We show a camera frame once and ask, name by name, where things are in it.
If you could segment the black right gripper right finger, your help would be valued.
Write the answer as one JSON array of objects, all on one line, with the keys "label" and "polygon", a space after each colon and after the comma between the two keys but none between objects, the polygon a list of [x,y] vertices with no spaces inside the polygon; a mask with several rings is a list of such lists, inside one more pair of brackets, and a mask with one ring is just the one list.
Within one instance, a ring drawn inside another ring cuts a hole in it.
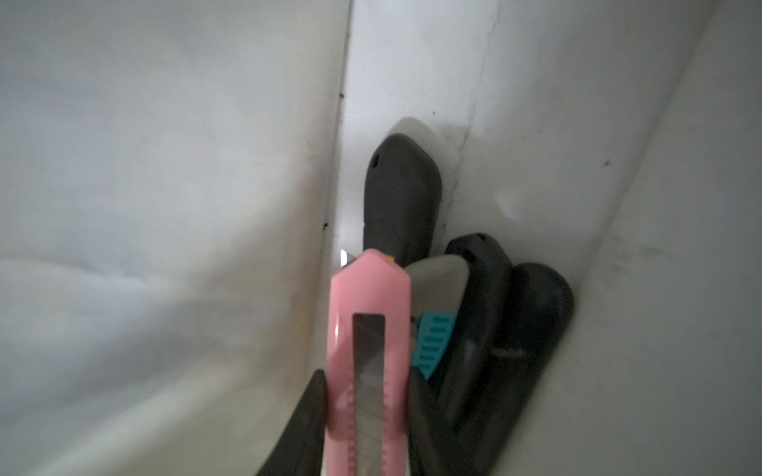
[{"label": "black right gripper right finger", "polygon": [[407,420],[411,475],[475,475],[436,396],[416,367],[409,371]]}]

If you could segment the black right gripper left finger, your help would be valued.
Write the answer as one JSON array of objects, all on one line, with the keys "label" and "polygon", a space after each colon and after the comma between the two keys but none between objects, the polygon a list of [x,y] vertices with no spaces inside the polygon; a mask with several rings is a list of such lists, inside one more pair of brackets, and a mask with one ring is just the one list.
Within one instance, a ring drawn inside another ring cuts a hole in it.
[{"label": "black right gripper left finger", "polygon": [[318,476],[323,466],[327,423],[327,379],[315,370],[297,407],[258,476]]}]

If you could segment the pink utility knife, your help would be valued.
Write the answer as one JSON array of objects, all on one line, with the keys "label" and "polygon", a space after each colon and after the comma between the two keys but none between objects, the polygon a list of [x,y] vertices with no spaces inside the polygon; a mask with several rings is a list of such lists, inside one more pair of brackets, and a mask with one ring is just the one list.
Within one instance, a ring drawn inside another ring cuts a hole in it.
[{"label": "pink utility knife", "polygon": [[384,475],[408,467],[411,278],[375,249],[331,277],[325,471],[353,475],[357,446],[377,442]]}]

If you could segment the teal utility knife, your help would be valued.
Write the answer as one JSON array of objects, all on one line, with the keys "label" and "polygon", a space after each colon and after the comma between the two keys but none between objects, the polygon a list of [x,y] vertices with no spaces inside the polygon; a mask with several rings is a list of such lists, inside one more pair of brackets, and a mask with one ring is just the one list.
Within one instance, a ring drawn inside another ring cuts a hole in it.
[{"label": "teal utility knife", "polygon": [[470,267],[458,255],[430,257],[404,268],[411,279],[416,326],[411,365],[429,380],[442,362],[466,292]]}]

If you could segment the large black yellow utility knife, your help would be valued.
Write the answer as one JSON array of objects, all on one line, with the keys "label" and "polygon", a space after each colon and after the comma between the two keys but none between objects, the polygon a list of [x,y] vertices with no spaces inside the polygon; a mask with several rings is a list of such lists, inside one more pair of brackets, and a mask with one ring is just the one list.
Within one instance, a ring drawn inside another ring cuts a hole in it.
[{"label": "large black yellow utility knife", "polygon": [[442,194],[434,159],[409,136],[388,136],[366,172],[363,248],[376,249],[401,267],[427,258]]}]

